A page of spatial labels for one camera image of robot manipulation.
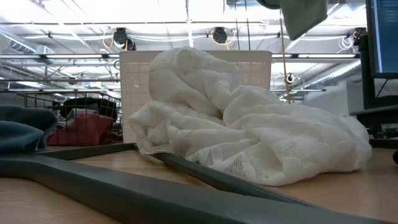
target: wire basket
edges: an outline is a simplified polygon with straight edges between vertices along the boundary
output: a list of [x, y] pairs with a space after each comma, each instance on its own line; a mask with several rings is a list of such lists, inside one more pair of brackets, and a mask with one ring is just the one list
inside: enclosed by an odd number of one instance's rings
[[[59, 102], [53, 95], [62, 94]], [[123, 141], [121, 99], [84, 91], [18, 93], [26, 108], [53, 112], [58, 123], [47, 139], [49, 146], [97, 146]]]

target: gray cloth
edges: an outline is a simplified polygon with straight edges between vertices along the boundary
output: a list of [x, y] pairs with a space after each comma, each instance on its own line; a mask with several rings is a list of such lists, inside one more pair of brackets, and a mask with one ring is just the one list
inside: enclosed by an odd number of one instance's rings
[[32, 152], [45, 149], [57, 124], [45, 109], [0, 106], [0, 152]]
[[328, 17], [326, 0], [257, 1], [269, 9], [282, 9], [286, 30], [291, 40], [298, 39]]

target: hanging string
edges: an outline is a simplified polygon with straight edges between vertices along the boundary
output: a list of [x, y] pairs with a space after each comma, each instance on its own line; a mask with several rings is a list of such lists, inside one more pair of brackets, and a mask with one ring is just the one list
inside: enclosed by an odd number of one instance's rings
[[241, 50], [241, 45], [239, 43], [238, 12], [236, 10], [236, 0], [234, 0], [234, 5], [235, 5], [236, 36], [238, 37], [238, 50]]
[[250, 48], [250, 31], [249, 31], [248, 6], [246, 4], [246, 0], [244, 0], [244, 8], [246, 10], [246, 24], [248, 26], [249, 50], [251, 50], [251, 48]]
[[285, 58], [285, 41], [284, 41], [284, 27], [282, 25], [282, 10], [279, 11], [280, 14], [280, 37], [282, 38], [282, 55], [284, 59], [284, 72], [285, 72], [285, 87], [286, 87], [286, 98], [287, 102], [290, 104], [290, 93], [289, 93], [289, 86], [287, 84], [287, 73], [286, 73], [286, 58]]

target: black monitor stand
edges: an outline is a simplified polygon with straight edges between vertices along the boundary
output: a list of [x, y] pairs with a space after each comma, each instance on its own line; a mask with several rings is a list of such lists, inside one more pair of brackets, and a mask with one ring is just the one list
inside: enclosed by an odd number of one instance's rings
[[[358, 121], [369, 128], [369, 133], [374, 136], [370, 140], [372, 147], [398, 149], [398, 139], [388, 139], [382, 136], [382, 124], [398, 124], [398, 96], [385, 96], [376, 98], [374, 78], [372, 76], [368, 35], [363, 35], [357, 43], [361, 54], [362, 89], [364, 110], [356, 111], [350, 115], [356, 116]], [[398, 164], [398, 151], [394, 154], [394, 161]]]

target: computer monitor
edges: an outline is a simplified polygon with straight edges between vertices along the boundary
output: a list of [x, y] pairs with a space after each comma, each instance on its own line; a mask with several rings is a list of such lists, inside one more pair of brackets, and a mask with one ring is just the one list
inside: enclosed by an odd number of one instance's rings
[[366, 0], [374, 78], [398, 78], [398, 0]]

